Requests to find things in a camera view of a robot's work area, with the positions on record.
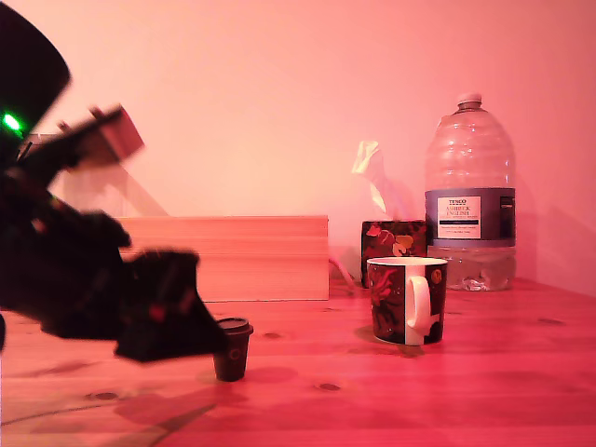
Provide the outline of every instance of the white mug handle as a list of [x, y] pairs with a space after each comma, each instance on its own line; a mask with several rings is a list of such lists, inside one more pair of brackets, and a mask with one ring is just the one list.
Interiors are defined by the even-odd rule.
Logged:
[[430, 327], [439, 321], [440, 315], [430, 315], [430, 290], [425, 277], [410, 277], [413, 287], [413, 318], [406, 323], [421, 335], [428, 335]]

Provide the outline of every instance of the water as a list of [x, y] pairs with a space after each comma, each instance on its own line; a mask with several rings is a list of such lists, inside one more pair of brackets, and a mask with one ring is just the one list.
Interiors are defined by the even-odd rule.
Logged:
[[503, 291], [515, 276], [515, 248], [446, 249], [428, 247], [428, 256], [449, 261], [447, 287], [456, 291]]

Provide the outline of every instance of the water bottle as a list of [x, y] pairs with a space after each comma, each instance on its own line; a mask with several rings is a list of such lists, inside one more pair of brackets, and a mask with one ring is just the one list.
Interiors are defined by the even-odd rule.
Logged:
[[449, 262], [449, 289], [501, 291], [516, 269], [515, 155], [481, 104], [461, 96], [427, 150], [428, 256]]

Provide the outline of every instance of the wall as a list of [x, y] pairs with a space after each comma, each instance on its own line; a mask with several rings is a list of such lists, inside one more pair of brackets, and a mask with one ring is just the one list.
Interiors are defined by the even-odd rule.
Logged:
[[424, 151], [479, 90], [517, 146], [519, 275], [596, 296], [593, 0], [7, 3], [74, 77], [38, 131], [122, 102], [145, 139], [124, 168], [62, 177], [78, 206], [328, 214], [356, 275], [360, 223], [382, 216], [350, 173], [359, 141], [421, 217]]

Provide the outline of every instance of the bottle label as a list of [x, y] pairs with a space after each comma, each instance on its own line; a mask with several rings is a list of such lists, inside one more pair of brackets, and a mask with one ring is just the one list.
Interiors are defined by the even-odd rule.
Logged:
[[514, 188], [442, 189], [426, 196], [428, 245], [515, 246]]

